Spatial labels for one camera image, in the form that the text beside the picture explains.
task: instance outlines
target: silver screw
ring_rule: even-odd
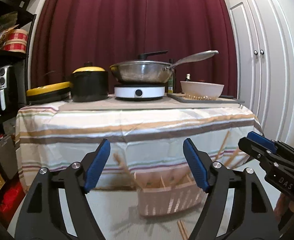
[[[254,172],[252,168],[246,168],[245,171],[248,172],[249,174],[252,174]]]
[[[221,166],[222,166],[220,162],[214,162],[212,165],[213,165],[216,169],[220,169]]]
[[[78,169],[78,168],[80,167],[80,163],[75,162],[75,163],[73,163],[73,164],[71,165],[71,167],[72,167],[73,169]]]
[[[40,174],[45,174],[47,172],[47,168],[41,168],[40,170],[39,170],[39,173]]]

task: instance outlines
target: red striped box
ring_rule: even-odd
[[[27,44],[27,40],[28,32],[23,29],[12,30],[7,36],[7,41],[20,41]]]
[[[7,41],[3,50],[26,53],[26,44],[21,41]]]

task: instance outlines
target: pan lid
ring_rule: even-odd
[[[128,64],[162,64],[164,66],[171,66],[170,63],[168,62],[161,62],[161,61],[154,61],[154,60],[129,60],[129,61],[123,61],[117,64],[114,64],[112,66],[110,66],[110,68],[112,67],[116,67],[116,66],[121,66],[121,65],[128,65]]]
[[[69,82],[62,82],[62,83],[56,83],[56,84],[51,84],[43,87],[37,87],[37,88],[32,88],[26,91],[26,96],[35,96],[35,95],[40,95],[48,92],[53,92],[57,91],[60,89],[64,89],[69,87]]]
[[[82,71],[105,71],[102,67],[81,67],[76,69],[75,72],[82,72]]]
[[[168,51],[167,50],[162,50],[162,51],[156,51],[156,52],[148,52],[148,53],[143,53],[138,55],[138,60],[129,60],[129,61],[123,61],[117,64],[114,64],[110,66],[110,68],[115,67],[115,66],[120,66],[120,65],[128,65],[128,64],[162,64],[164,66],[170,66],[171,63],[167,62],[161,62],[161,61],[154,61],[154,60],[146,60],[147,57],[149,56],[154,56],[154,55],[160,55],[160,54],[166,54]]]

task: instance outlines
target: stainless steel pan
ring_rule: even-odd
[[[183,63],[201,61],[219,52],[208,50],[182,58],[174,64],[161,61],[146,60],[148,56],[165,54],[159,51],[139,55],[139,60],[125,61],[110,66],[116,80],[122,84],[165,84],[173,73],[173,69]]]

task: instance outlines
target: white induction cooker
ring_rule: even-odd
[[[115,96],[124,100],[155,100],[165,95],[164,85],[115,85]]]

